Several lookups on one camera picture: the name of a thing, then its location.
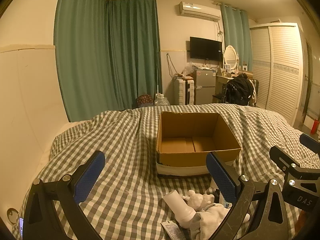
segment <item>teal curtain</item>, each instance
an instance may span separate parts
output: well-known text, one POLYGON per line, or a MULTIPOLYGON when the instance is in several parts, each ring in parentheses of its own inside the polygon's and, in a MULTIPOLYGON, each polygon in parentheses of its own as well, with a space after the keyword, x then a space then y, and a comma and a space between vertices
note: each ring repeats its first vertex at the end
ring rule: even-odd
POLYGON ((234 10, 231 6, 221 4, 221 13, 225 34, 225 46, 231 45, 239 54, 239 65, 245 62, 252 70, 252 49, 248 14, 244 10, 234 10))
POLYGON ((156 0, 58 0, 54 44, 70 122, 162 90, 156 0))
POLYGON ((112 64, 119 102, 132 108, 138 96, 156 91, 160 67, 156 0, 110 0, 107 5, 112 64))

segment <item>wall-mounted tv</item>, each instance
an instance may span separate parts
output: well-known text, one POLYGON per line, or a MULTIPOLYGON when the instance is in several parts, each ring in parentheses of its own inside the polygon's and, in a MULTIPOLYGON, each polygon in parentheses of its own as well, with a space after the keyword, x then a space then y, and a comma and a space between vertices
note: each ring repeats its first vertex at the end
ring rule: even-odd
POLYGON ((222 61, 222 42, 190 37, 190 58, 222 61))

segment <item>plastic water bottle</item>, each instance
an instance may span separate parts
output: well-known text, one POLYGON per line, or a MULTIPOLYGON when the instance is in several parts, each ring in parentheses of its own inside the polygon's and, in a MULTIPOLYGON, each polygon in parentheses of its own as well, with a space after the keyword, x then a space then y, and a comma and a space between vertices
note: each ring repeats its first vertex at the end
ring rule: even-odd
POLYGON ((156 94, 155 106, 169 106, 170 103, 163 94, 156 94))

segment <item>wardrobe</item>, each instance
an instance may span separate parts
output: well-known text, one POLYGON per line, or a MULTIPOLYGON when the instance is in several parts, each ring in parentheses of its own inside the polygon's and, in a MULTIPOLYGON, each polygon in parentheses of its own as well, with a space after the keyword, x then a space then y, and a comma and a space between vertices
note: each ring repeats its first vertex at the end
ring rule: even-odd
POLYGON ((303 51, 297 23, 250 28, 252 72, 259 81, 257 107, 280 113, 294 124, 303 82, 303 51))

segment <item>mini fridge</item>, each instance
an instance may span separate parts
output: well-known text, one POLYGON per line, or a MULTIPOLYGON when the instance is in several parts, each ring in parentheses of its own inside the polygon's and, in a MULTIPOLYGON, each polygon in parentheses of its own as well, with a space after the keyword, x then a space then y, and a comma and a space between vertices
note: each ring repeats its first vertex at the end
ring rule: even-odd
POLYGON ((194 72, 195 80, 195 105, 212 103, 212 96, 215 95, 216 71, 200 70, 194 72))

